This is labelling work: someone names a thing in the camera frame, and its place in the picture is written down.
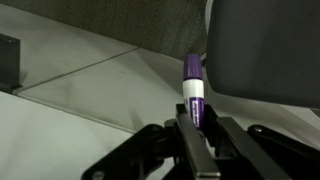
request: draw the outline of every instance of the gray fabric surface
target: gray fabric surface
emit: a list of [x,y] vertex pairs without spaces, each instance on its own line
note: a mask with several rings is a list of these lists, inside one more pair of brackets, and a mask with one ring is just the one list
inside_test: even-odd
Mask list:
[[206,51],[206,0],[0,0],[62,23],[181,59]]

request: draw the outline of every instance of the purple cap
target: purple cap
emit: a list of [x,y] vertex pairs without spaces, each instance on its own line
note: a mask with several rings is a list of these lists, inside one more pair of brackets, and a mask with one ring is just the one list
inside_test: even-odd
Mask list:
[[183,80],[202,79],[202,66],[200,56],[190,54],[184,60]]

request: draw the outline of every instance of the gray wall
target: gray wall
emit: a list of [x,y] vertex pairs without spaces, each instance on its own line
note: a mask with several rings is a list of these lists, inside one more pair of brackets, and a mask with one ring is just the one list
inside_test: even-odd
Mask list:
[[206,50],[206,0],[0,0],[175,58]]

